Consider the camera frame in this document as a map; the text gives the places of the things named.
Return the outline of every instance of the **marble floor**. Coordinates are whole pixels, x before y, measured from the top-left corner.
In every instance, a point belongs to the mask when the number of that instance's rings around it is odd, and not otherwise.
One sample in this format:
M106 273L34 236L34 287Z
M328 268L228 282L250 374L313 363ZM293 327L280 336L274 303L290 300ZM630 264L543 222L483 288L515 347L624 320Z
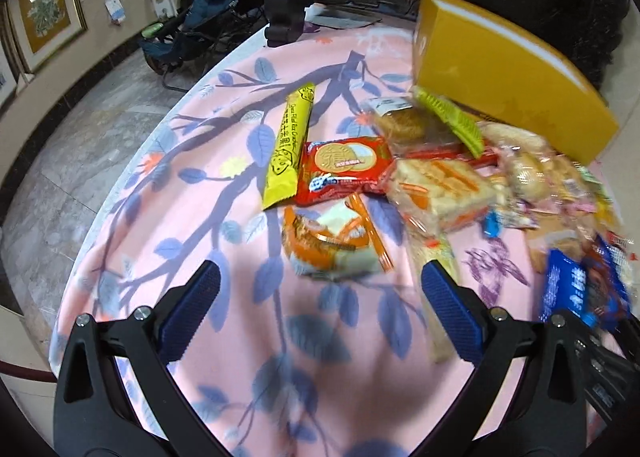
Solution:
M169 81L188 89L201 69L185 66ZM97 211L181 97L162 87L137 51L73 108L20 185L2 227L0 256L44 355L66 280Z

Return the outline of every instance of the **silver screw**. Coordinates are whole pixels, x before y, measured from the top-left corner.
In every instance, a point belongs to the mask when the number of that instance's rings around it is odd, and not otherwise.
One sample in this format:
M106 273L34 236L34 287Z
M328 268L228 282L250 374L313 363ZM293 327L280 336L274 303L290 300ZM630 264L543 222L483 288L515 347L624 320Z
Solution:
M84 327L85 325L88 325L89 322L91 322L91 316L87 313L83 313L76 318L76 325L78 327Z
M561 314L554 314L551 316L551 323L555 327L564 327L564 316Z
M502 322L509 317L509 313L507 313L506 309L503 309L502 307L494 307L490 313L493 319L498 322Z
M596 369L598 372L602 372L604 370L598 360L591 360L591 367Z
M133 312L133 318L135 318L136 320L142 321L149 318L150 314L151 314L151 308L146 305L142 305L141 307L137 307L136 310Z

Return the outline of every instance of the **yellow cardboard box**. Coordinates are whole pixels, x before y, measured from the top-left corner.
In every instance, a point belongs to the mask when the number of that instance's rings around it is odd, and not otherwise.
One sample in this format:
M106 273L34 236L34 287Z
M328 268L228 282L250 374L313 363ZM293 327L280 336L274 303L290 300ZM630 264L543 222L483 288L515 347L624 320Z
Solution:
M618 130L600 94L560 52L464 0L421 0L414 80L479 114L541 134L582 164Z

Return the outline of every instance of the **pink floral tablecloth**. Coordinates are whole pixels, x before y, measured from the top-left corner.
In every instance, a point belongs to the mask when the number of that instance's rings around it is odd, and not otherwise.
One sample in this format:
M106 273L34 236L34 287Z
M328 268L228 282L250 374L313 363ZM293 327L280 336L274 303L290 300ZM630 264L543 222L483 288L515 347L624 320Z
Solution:
M316 83L311 141L370 135L360 105L409 88L412 36L383 24L307 31L210 74L180 102L67 284L50 360L58 368L81 312L126 317L213 260L220 295L170 372L233 455L401 457L438 422L472 366L430 360L398 213L366 199L393 272L314 281L292 272L282 209L262 212L260 194L285 96ZM450 240L465 285L488 306L533 317L539 290L520 231L487 241L474 225ZM129 364L119 366L143 426L161 434ZM481 433L500 422L521 369L512 365Z

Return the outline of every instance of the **black baseboard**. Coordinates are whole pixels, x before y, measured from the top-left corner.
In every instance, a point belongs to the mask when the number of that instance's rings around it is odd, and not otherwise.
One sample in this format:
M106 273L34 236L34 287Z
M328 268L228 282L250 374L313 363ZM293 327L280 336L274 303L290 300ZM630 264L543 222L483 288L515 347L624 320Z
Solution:
M0 224L4 224L11 201L18 191L24 176L26 176L31 164L35 161L45 143L62 123L66 115L102 78L124 59L132 55L138 49L138 35L116 47L100 62L95 64L87 73L71 87L60 100L47 112L46 116L31 133L29 139L22 145L20 153L4 176L0 186Z

